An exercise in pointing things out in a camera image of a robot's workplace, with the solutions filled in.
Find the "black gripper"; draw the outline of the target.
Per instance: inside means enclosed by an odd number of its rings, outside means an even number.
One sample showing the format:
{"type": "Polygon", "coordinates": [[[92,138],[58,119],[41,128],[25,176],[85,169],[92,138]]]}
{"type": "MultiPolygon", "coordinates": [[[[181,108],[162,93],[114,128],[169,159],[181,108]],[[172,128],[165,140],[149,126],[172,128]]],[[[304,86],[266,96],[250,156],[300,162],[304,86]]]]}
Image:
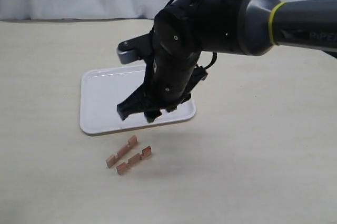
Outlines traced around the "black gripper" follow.
{"type": "Polygon", "coordinates": [[[191,91],[207,77],[206,68],[197,64],[201,53],[155,52],[149,73],[141,84],[116,110],[122,121],[132,114],[143,113],[151,124],[162,116],[161,110],[176,110],[191,98],[191,91]]]}

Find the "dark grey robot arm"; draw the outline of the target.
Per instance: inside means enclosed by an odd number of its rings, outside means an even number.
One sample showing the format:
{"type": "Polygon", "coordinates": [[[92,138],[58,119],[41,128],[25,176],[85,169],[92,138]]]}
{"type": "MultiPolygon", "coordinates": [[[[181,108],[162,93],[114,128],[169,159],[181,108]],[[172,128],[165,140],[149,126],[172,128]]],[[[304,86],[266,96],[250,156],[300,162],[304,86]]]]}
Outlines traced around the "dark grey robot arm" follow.
{"type": "Polygon", "coordinates": [[[336,54],[336,0],[176,0],[152,29],[121,42],[121,63],[143,60],[143,83],[116,110],[122,120],[143,113],[151,123],[191,98],[207,77],[202,52],[261,56],[276,45],[336,54]]]}

